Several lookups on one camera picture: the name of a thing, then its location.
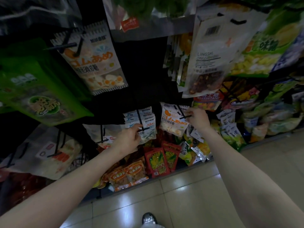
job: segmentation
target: snack display rack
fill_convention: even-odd
[[[107,19],[106,12],[104,10],[104,4],[102,0],[76,0],[78,7],[80,9],[82,15],[82,23],[83,25],[90,25],[96,22],[100,22],[102,20]],[[256,11],[262,13],[269,13],[270,7],[264,6],[260,7],[252,3],[247,3],[242,0],[233,0],[236,3],[240,3],[248,8],[252,8]],[[160,19],[159,22],[165,22],[166,19]],[[194,16],[185,16],[181,23],[186,24],[188,22],[194,23]],[[174,27],[176,27],[179,23],[177,23],[174,19]],[[50,40],[54,39],[54,33],[62,32],[65,29],[59,27],[51,27],[45,26],[42,27],[40,25],[34,25],[30,29],[24,32],[22,38],[20,38],[20,34],[11,34],[7,36],[3,36],[2,45],[10,44],[18,41],[29,40],[36,37],[41,37],[47,43],[48,50],[50,54],[65,67],[66,70],[74,73],[72,67],[67,65],[61,54],[64,52],[66,48],[77,47],[77,50],[72,54],[73,57],[79,57],[81,50],[84,47],[85,39],[81,37],[79,42],[68,43],[69,38],[72,37],[75,31],[68,30],[62,39],[63,43],[60,45],[53,45]],[[184,33],[183,30],[177,30],[178,33]],[[140,123],[142,124],[142,117],[140,115],[139,109],[144,109],[147,107],[152,107],[153,113],[155,114],[156,125],[158,126],[161,122],[162,116],[162,107],[160,102],[165,102],[168,104],[173,104],[175,110],[177,110],[178,115],[180,115],[179,119],[186,119],[189,117],[184,114],[184,111],[180,106],[191,106],[193,98],[182,98],[182,93],[178,91],[177,85],[175,81],[172,81],[172,78],[168,76],[167,69],[163,69],[164,56],[167,48],[167,39],[168,37],[151,37],[150,39],[146,39],[147,35],[143,38],[145,40],[136,40],[136,41],[124,41],[122,37],[124,33],[122,31],[118,31],[116,29],[111,29],[111,38],[113,42],[113,47],[117,54],[117,58],[119,60],[121,69],[123,70],[125,79],[127,80],[127,88],[117,88],[115,91],[103,92],[102,94],[98,94],[92,97],[91,101],[82,102],[82,105],[88,109],[94,117],[81,117],[72,122],[63,123],[56,125],[58,128],[57,142],[55,144],[54,153],[48,155],[48,158],[58,156],[62,154],[59,151],[66,143],[66,136],[70,136],[74,138],[77,142],[82,145],[82,151],[79,154],[80,156],[80,165],[83,165],[88,159],[92,159],[96,155],[98,155],[97,148],[98,144],[107,142],[108,139],[104,139],[105,129],[104,125],[121,125],[124,124],[123,113],[136,111],[137,116],[139,118]],[[126,38],[132,38],[131,30],[125,32]],[[250,83],[253,87],[255,87],[258,91],[260,91],[259,98],[264,99],[267,97],[269,91],[271,91],[274,83],[279,81],[292,79],[294,81],[300,82],[298,79],[294,78],[290,74],[293,72],[297,72],[299,74],[304,71],[303,58],[299,59],[296,64],[288,66],[286,68],[282,68],[270,73],[267,78],[247,78],[248,83]],[[75,79],[81,80],[76,73]],[[239,95],[237,95],[233,91],[233,86],[228,87],[224,84],[222,89],[219,89],[224,96],[222,102],[228,100],[229,98],[235,98],[237,103],[242,103],[242,99],[239,99]],[[291,96],[286,96],[286,101],[291,103]],[[220,107],[214,111],[208,111],[208,116],[210,119],[216,119],[216,114],[220,112]],[[22,144],[22,142],[35,130],[35,128],[39,125],[39,122],[35,119],[32,119],[19,111],[13,111],[9,113],[0,114],[0,124],[2,130],[5,133],[2,135],[2,144],[5,149],[2,149],[0,158],[6,158],[9,154],[10,160],[8,161],[6,166],[2,166],[0,170],[3,168],[9,168],[14,165],[14,158],[22,158],[27,151],[27,145],[25,145],[22,154],[20,156],[16,156],[17,147]],[[86,129],[82,126],[86,125],[98,125],[100,126],[100,134],[101,140],[93,141]],[[265,139],[251,143],[246,145],[242,150],[250,149],[259,145],[262,145],[269,141],[274,141],[277,139],[281,139],[285,136],[289,136],[292,133],[296,133],[298,130],[301,130],[304,127],[304,122],[302,121],[295,130],[288,131],[286,133],[279,133],[274,136],[266,136]],[[143,127],[139,130],[145,131],[148,130],[149,126]],[[239,128],[241,133],[244,132],[244,126]],[[213,158],[210,157],[206,162],[197,162],[191,166],[188,166],[184,160],[178,158],[176,169],[172,172],[172,174],[178,174],[183,171],[189,170],[191,168],[196,168],[199,165],[205,165],[208,162],[213,161]],[[98,198],[104,198],[116,193],[125,192],[126,190],[133,189],[135,187],[140,187],[145,184],[149,184],[152,181],[159,180],[160,178],[167,177],[160,176],[157,178],[149,178],[141,184],[134,185],[127,189],[122,189],[118,192],[113,192],[110,190],[109,183],[107,183],[106,187],[98,189],[92,188],[92,190],[85,196],[84,201],[92,201]],[[10,185],[7,182],[0,182],[0,215],[5,212],[3,206],[3,200],[8,194],[7,188]]]

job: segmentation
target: shoe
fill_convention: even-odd
[[[158,224],[155,216],[150,212],[145,213],[143,215],[142,224],[146,224],[146,223]]]

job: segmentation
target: forearm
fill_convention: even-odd
[[[201,133],[246,227],[299,227],[303,212],[249,160],[234,150],[212,128]]]
[[[59,227],[94,183],[123,154],[104,150],[80,168],[45,187],[2,217],[2,227]]]

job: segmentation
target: beige floor tile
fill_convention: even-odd
[[[304,211],[304,177],[284,154],[256,163]]]
[[[296,132],[276,142],[284,153],[304,147],[304,131]]]
[[[93,228],[139,228],[141,226],[142,215],[146,212],[153,213],[159,224],[165,228],[173,228],[163,194],[94,217]]]
[[[285,153],[287,159],[304,174],[304,145]]]
[[[283,152],[276,141],[270,141],[263,145],[253,147],[251,149],[242,150],[241,154],[249,161],[255,164],[259,161],[272,158],[276,155],[281,155],[283,154]]]
[[[169,176],[161,180],[164,192],[217,175],[218,169],[214,161],[194,167],[188,171]]]
[[[84,220],[91,219],[92,217],[93,217],[92,203],[79,206],[76,209],[74,209],[74,211],[67,218],[67,220],[60,226],[60,228],[74,225]]]
[[[155,181],[125,193],[106,197],[93,202],[93,216],[105,214],[162,193],[160,181]]]
[[[244,227],[220,175],[165,193],[174,228]]]
[[[68,226],[67,228],[92,228],[92,219],[85,220],[83,222],[77,223],[72,226]]]

